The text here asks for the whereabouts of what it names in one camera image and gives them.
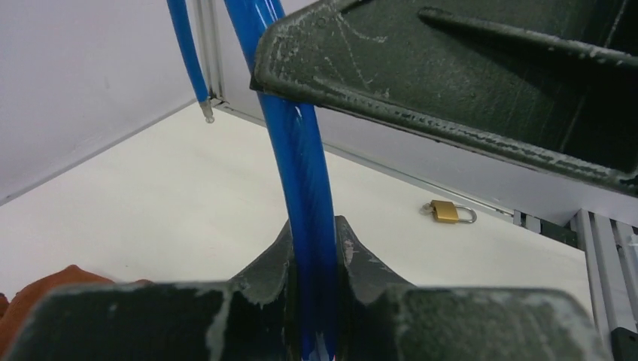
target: blue plastic tubing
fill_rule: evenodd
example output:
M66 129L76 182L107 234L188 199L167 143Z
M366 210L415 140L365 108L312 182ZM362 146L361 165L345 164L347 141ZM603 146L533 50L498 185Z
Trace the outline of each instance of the blue plastic tubing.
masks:
M178 38L181 57L186 65L186 71L190 83L195 90L195 97L198 102L205 102L208 99L208 88L204 81L202 68L197 60L197 51L195 50L195 42L193 41L193 33L190 30L190 22L188 21L188 10L186 9L185 0L166 0L171 13L171 20L175 35Z
M225 0L252 72L257 42L284 16L279 0ZM299 275L302 358L336 352L337 252L330 182L312 105L258 93L284 186Z

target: scratched surface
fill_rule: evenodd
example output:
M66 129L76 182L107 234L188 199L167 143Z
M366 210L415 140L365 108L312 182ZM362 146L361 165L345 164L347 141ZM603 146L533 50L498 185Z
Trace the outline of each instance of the scratched surface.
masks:
M608 360L566 293L418 288L336 218L338 359ZM26 321L14 360L299 359L290 227L227 282L84 285L50 293Z
M424 6L438 7L602 46L600 34L609 33L619 2L612 3L601 9L595 0L324 0L263 36L254 77L270 93L634 194L638 154L630 140L638 126L619 126L636 113L622 107L628 96L622 104L607 99L614 106L605 117L589 107L581 120L586 86L417 16ZM610 145L599 145L605 141Z

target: white backdrop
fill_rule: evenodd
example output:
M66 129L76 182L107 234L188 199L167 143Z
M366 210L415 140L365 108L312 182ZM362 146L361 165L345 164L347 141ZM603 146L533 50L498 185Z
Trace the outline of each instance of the white backdrop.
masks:
M216 2L223 96L238 111L263 118L248 89L250 75L223 0ZM314 0L282 0L287 14ZM324 142L423 181L556 223L580 208L638 226L638 199L543 174L348 115L318 109Z
M165 1L0 1L0 205L192 99Z

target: metal frame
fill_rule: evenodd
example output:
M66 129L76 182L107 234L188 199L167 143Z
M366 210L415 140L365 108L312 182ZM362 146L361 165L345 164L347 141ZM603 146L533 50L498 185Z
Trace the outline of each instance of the metal frame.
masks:
M638 237L633 227L580 210L571 220L585 251L594 322L611 345L622 327L636 332L638 320Z
M223 101L219 28L215 19L215 0L195 0L195 24L199 45L199 62L211 97Z

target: white floor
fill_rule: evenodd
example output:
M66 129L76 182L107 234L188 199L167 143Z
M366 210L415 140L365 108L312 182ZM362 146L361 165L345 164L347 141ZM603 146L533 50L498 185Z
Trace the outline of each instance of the white floor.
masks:
M190 106L0 207L0 292L75 263L117 281L223 280L287 216L262 126ZM422 286L551 287L591 313L584 254L488 214L419 214L432 193L327 154L337 214Z

